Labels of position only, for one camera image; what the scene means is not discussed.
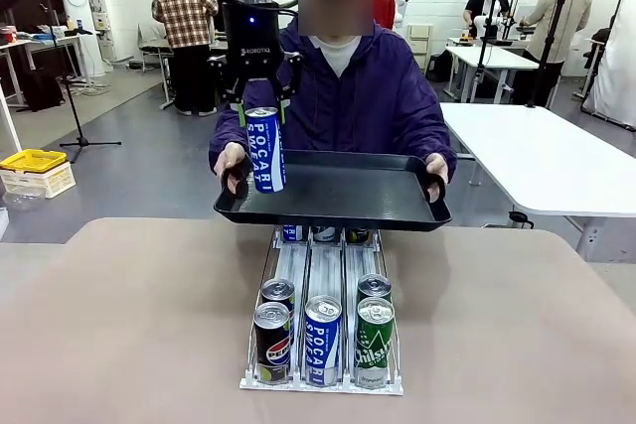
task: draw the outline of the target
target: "red shirt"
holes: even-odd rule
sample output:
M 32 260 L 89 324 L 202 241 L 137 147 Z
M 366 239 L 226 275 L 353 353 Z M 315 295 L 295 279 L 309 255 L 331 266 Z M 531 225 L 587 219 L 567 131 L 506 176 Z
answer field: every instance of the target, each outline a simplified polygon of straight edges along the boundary
M 396 0 L 374 0 L 374 20 L 391 30 L 396 19 Z

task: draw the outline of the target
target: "person's right hand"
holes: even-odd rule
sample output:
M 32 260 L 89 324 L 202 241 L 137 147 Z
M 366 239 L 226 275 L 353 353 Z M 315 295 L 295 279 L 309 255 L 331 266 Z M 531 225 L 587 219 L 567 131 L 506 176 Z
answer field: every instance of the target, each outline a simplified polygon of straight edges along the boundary
M 245 159 L 245 150 L 239 143 L 228 143 L 226 148 L 219 155 L 217 164 L 215 164 L 215 174 L 223 180 L 223 172 L 225 169 L 234 167 Z M 237 185 L 239 184 L 239 178 L 235 178 L 232 174 L 228 176 L 228 189 L 232 194 L 237 193 Z

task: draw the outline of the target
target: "person's left hand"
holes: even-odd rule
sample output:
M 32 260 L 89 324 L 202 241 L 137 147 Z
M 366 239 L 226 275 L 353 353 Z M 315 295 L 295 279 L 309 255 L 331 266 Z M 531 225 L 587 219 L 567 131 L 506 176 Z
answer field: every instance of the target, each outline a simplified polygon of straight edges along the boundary
M 441 179 L 444 180 L 444 183 L 448 184 L 448 165 L 446 164 L 446 160 L 441 154 L 429 154 L 428 157 L 424 160 L 424 164 L 426 165 L 427 173 L 441 176 Z M 428 194 L 430 195 L 430 201 L 432 203 L 437 201 L 439 199 L 439 186 L 433 184 L 430 188 L 428 188 Z

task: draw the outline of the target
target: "can dispenser rack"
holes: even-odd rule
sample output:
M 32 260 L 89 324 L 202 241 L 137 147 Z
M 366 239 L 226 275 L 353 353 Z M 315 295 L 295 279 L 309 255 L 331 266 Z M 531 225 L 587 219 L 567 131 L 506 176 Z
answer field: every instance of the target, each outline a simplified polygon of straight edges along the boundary
M 356 299 L 358 280 L 368 273 L 378 273 L 391 280 L 377 230 L 363 244 L 349 244 L 341 231 L 338 242 L 317 242 L 311 228 L 306 241 L 284 242 L 280 227 L 274 230 L 263 267 L 260 285 L 270 278 L 284 278 L 295 287 L 294 344 L 290 350 L 290 371 L 287 382 L 266 384 L 258 380 L 256 338 L 253 323 L 249 332 L 245 377 L 241 389 L 270 391 L 338 392 L 355 394 L 403 395 L 399 367 L 398 320 L 395 317 L 387 384 L 367 389 L 355 384 L 354 353 L 356 345 Z M 305 380 L 304 311 L 309 298 L 330 295 L 342 304 L 340 362 L 335 385 L 316 387 Z M 260 290 L 254 309 L 260 304 Z

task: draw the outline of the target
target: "black tray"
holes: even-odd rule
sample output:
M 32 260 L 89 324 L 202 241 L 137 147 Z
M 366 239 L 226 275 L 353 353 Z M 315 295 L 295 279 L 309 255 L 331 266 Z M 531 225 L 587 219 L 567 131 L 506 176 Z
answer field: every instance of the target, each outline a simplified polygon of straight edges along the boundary
M 215 211 L 236 223 L 322 225 L 429 232 L 451 221 L 443 180 L 409 156 L 284 151 L 287 184 L 256 191 L 249 174 L 232 194 L 227 172 Z M 236 168 L 232 174 L 240 176 Z M 440 198 L 428 202 L 437 183 Z

